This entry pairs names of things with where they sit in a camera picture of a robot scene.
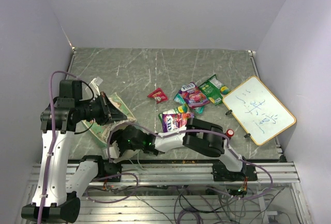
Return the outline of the teal candy packet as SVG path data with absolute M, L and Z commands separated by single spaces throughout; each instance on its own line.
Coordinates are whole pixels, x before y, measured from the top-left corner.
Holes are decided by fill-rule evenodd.
M 184 101 L 184 99 L 182 98 L 182 96 L 177 93 L 173 100 L 177 103 L 180 103 L 180 104 L 185 104 L 186 102 Z M 201 107 L 196 107 L 196 108 L 192 108 L 192 110 L 197 113 L 197 114 L 202 114 L 203 113 L 203 110 L 204 110 L 204 106 L 201 106 Z

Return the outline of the small red snack packet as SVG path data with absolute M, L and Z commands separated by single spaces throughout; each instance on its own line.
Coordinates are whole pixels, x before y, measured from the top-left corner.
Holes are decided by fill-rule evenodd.
M 164 93 L 164 91 L 161 88 L 156 88 L 147 97 L 150 99 L 154 99 L 156 101 L 156 104 L 168 101 L 167 95 Z

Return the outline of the green fruit candy packet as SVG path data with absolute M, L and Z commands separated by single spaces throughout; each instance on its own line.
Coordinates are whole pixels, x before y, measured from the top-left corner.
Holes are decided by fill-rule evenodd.
M 199 89 L 214 105 L 221 104 L 224 96 L 230 93 L 230 89 L 217 79 L 216 74 L 205 80 Z

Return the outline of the purple berries candy packet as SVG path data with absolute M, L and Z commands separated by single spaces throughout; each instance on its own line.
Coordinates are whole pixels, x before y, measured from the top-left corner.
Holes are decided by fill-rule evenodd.
M 191 108 L 198 108 L 210 103 L 207 96 L 196 86 L 194 82 L 183 85 L 179 92 L 185 103 Z

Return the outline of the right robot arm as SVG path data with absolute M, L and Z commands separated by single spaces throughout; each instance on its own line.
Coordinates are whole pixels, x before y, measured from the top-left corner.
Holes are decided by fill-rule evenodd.
M 177 148 L 188 148 L 219 162 L 213 164 L 214 181 L 256 181 L 256 168 L 230 146 L 231 137 L 219 125 L 189 118 L 181 128 L 164 133 L 144 132 L 141 126 L 129 125 L 114 131 L 109 143 L 115 152 L 111 158 L 122 158 L 127 151 L 142 150 L 158 156 Z

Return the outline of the green patterned paper bag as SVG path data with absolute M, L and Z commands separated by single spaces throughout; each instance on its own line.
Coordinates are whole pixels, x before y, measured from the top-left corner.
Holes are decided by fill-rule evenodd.
M 131 112 L 131 110 L 127 107 L 127 105 L 124 103 L 124 101 L 120 98 L 120 96 L 117 93 L 113 93 L 112 95 L 109 96 L 109 100 L 117 107 L 119 110 L 121 110 L 126 116 L 127 120 L 125 121 L 120 121 L 120 122 L 115 122 L 111 124 L 107 124 L 105 126 L 100 126 L 96 122 L 88 122 L 88 121 L 82 121 L 82 124 L 86 128 L 90 128 L 89 132 L 95 137 L 97 145 L 103 150 L 105 147 L 107 147 L 107 140 L 110 132 L 120 125 L 119 130 L 123 130 L 125 127 L 128 126 L 128 122 L 133 122 L 135 123 L 137 119 Z M 139 153 L 139 150 L 135 151 L 126 151 L 124 153 L 124 156 L 120 157 L 120 161 L 130 161 L 133 163 L 131 160 L 132 158 Z

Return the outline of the yellow gummy candy packet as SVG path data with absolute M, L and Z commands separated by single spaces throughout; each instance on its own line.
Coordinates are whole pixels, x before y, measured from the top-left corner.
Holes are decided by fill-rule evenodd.
M 162 113 L 159 113 L 158 114 L 158 117 L 160 120 L 162 120 L 162 115 L 163 114 L 182 114 L 182 113 L 189 113 L 190 110 L 189 110 L 189 107 L 187 106 L 187 104 L 183 104 L 181 106 L 178 106 L 176 108 L 173 108 L 171 110 L 167 110 L 167 111 L 164 111 Z

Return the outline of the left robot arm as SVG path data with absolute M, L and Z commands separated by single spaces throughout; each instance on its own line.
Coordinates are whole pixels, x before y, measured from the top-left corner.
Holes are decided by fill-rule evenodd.
M 127 116 L 92 81 L 83 99 L 82 80 L 61 80 L 59 95 L 41 113 L 43 152 L 39 180 L 30 204 L 22 207 L 21 217 L 37 223 L 74 223 L 80 212 L 80 197 L 88 184 L 106 174 L 99 155 L 85 155 L 73 178 L 66 180 L 70 143 L 77 123 L 93 122 L 100 126 L 124 121 Z

